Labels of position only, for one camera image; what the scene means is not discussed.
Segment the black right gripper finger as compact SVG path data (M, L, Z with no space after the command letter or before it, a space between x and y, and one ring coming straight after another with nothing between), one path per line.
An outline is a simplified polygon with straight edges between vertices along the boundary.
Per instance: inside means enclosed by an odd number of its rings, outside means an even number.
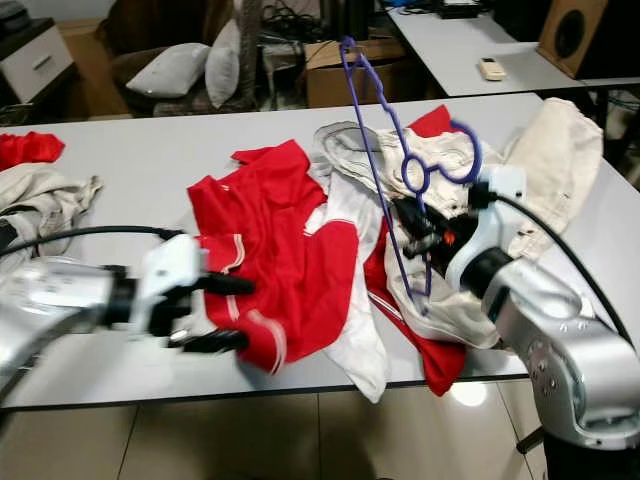
M413 237L404 247L404 256L410 259L421 259L425 264L438 264L436 253L443 244L443 236L440 232L431 232L422 237Z
M416 198L396 197L392 200L392 212L407 233L435 233L438 211Z

